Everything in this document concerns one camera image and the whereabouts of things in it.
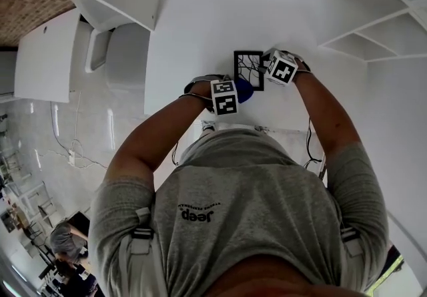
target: white table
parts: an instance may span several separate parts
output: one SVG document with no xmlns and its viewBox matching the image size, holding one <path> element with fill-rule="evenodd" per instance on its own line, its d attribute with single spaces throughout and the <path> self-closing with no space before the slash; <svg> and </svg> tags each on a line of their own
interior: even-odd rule
<svg viewBox="0 0 427 297">
<path fill-rule="evenodd" d="M 358 113 L 366 64 L 319 49 L 310 28 L 320 0 L 163 0 L 151 34 L 144 113 L 154 114 L 183 93 L 195 76 L 234 70 L 235 50 L 273 46 L 299 53 L 343 103 Z M 213 119 L 203 112 L 201 119 Z M 294 85 L 269 81 L 265 90 L 240 105 L 228 123 L 306 131 L 308 114 Z"/>
</svg>

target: black cable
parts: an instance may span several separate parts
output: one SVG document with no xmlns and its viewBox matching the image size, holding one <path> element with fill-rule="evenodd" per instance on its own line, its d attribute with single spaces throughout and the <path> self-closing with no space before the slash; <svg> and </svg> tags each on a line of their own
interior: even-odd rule
<svg viewBox="0 0 427 297">
<path fill-rule="evenodd" d="M 176 149 L 178 148 L 178 143 L 179 143 L 179 141 L 177 141 L 177 143 L 176 143 L 176 145 L 175 145 L 175 147 L 174 147 L 174 149 L 173 149 L 173 151 L 172 151 L 172 163 L 173 163 L 175 166 L 178 166 L 178 162 L 177 162 L 177 161 L 175 161 Z"/>
<path fill-rule="evenodd" d="M 308 154 L 309 160 L 307 161 L 307 163 L 304 164 L 304 167 L 306 169 L 308 168 L 308 166 L 309 166 L 309 164 L 311 162 L 314 162 L 314 163 L 321 163 L 322 162 L 322 160 L 318 160 L 317 158 L 314 158 L 312 156 L 312 154 L 310 153 L 310 140 L 312 138 L 312 128 L 310 126 L 310 122 L 311 122 L 311 118 L 308 118 L 308 130 L 307 130 L 307 136 L 306 136 L 306 148 L 307 148 L 307 154 Z"/>
<path fill-rule="evenodd" d="M 57 143 L 65 150 L 65 152 L 67 152 L 67 154 L 70 156 L 71 154 L 68 152 L 68 150 L 67 150 L 67 148 L 64 146 L 64 145 L 62 145 L 61 143 L 59 143 L 59 140 L 58 140 L 58 138 L 57 138 L 57 136 L 56 136 L 56 133 L 55 133 L 55 127 L 53 126 L 53 114 L 52 114 L 52 101 L 51 101 L 51 119 L 52 119 L 52 131 L 53 131 L 53 135 L 55 136 L 55 139 L 56 139 L 56 141 L 57 141 Z"/>
</svg>

